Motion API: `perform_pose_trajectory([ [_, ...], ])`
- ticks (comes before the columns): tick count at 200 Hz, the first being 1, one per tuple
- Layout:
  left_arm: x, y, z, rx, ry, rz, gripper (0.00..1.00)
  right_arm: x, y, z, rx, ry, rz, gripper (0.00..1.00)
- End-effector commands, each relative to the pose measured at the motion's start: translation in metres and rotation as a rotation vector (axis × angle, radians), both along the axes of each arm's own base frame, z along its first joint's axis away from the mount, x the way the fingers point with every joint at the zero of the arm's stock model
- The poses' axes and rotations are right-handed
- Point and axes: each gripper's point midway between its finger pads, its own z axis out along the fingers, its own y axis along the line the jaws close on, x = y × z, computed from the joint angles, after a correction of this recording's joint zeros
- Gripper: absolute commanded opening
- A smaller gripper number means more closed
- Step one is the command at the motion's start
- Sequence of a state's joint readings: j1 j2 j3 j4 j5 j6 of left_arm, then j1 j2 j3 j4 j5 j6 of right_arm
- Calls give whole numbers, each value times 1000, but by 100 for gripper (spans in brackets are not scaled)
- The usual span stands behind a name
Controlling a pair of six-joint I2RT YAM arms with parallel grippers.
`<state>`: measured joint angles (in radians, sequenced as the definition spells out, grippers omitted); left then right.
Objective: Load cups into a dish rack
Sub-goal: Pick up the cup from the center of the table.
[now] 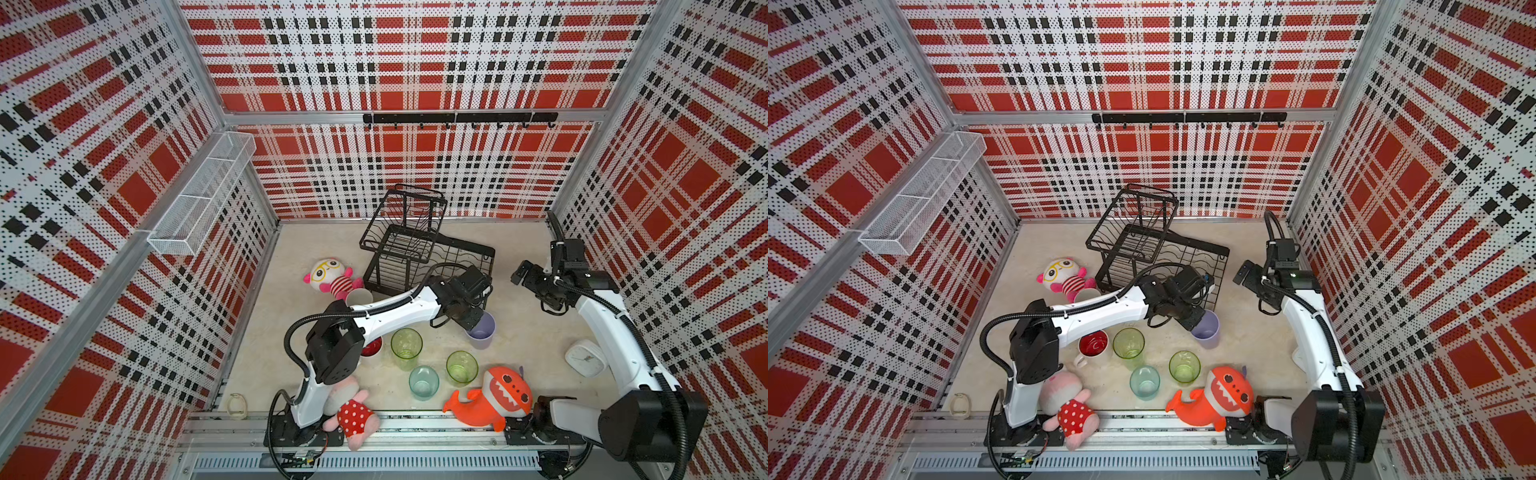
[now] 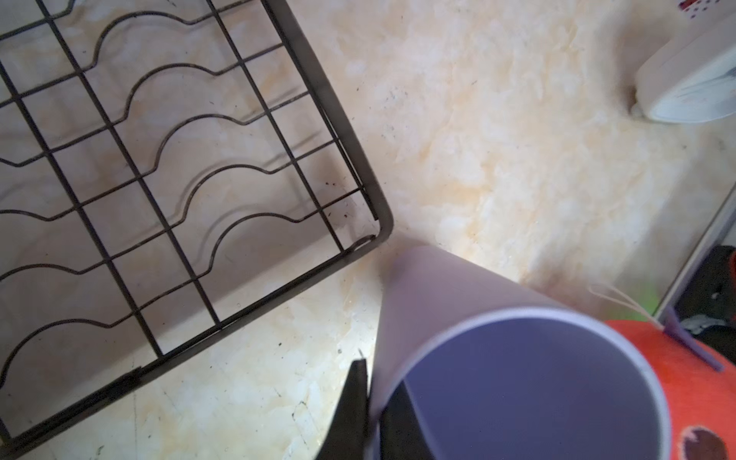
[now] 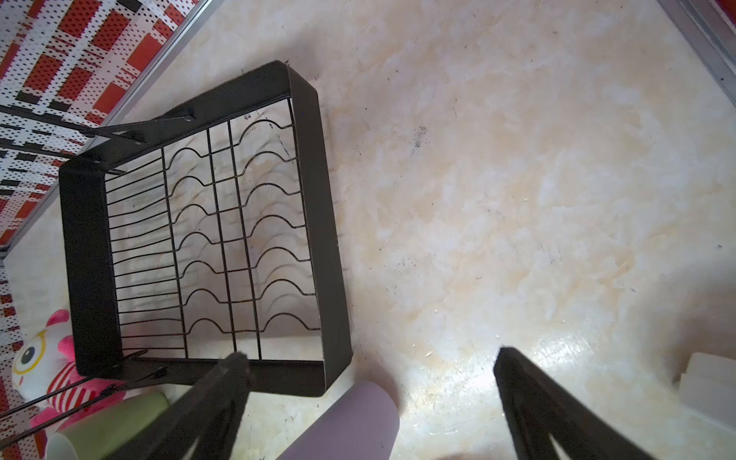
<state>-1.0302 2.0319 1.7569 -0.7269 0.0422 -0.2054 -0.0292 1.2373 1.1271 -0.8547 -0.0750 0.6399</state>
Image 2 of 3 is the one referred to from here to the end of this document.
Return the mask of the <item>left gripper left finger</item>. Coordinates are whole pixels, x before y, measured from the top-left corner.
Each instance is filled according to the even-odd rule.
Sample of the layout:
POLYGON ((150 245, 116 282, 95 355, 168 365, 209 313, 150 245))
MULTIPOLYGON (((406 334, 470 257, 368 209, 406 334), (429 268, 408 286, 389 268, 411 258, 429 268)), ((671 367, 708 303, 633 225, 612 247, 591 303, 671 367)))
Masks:
POLYGON ((349 368, 333 420, 317 456, 323 459, 362 459, 368 422, 367 361, 354 360, 349 368))

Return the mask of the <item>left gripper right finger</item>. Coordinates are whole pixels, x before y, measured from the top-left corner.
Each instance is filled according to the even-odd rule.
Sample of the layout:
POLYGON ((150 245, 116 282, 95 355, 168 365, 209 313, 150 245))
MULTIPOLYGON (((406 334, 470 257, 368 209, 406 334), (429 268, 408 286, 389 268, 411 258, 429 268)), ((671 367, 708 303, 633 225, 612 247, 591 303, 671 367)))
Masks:
POLYGON ((405 383, 392 394, 379 419, 379 458, 431 460, 427 444, 405 383))

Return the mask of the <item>lavender plastic cup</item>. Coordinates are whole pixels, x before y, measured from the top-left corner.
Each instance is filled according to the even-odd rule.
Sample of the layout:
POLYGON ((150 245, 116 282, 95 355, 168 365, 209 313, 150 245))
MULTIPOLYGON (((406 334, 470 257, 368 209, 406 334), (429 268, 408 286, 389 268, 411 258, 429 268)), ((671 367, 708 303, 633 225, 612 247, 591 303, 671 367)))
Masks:
POLYGON ((379 316, 369 414, 404 387, 438 459, 666 459, 646 358, 602 321, 431 246, 406 251, 379 316))

